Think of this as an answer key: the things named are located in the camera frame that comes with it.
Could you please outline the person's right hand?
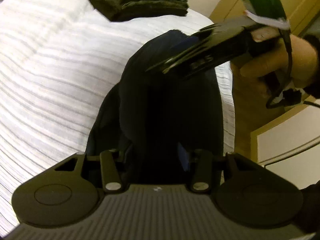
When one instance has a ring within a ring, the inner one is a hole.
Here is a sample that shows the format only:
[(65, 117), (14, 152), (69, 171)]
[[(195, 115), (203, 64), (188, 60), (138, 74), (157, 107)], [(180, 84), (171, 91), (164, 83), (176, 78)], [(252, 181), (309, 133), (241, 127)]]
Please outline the person's right hand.
[[(319, 99), (319, 28), (308, 31), (303, 37), (291, 35), (292, 70), (291, 80), (296, 88)], [(264, 97), (270, 96), (267, 86), (259, 78), (276, 70), (287, 71), (289, 62), (283, 40), (274, 50), (241, 65), (231, 62), (233, 74), (244, 80), (251, 89)]]

